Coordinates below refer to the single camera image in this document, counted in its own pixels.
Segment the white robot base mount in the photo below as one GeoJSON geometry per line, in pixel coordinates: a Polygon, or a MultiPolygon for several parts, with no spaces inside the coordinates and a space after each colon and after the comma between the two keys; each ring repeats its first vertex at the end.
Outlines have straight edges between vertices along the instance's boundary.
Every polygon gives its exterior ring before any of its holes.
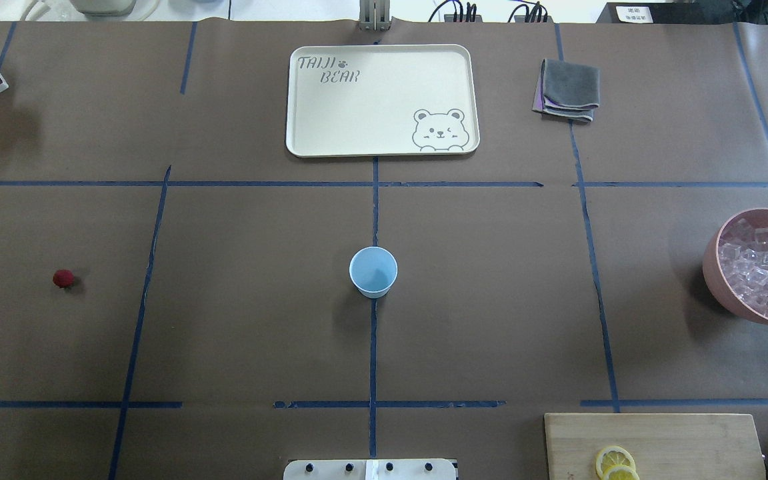
{"type": "Polygon", "coordinates": [[[283,479],[458,479],[456,461],[420,459],[298,459],[283,479]]]}

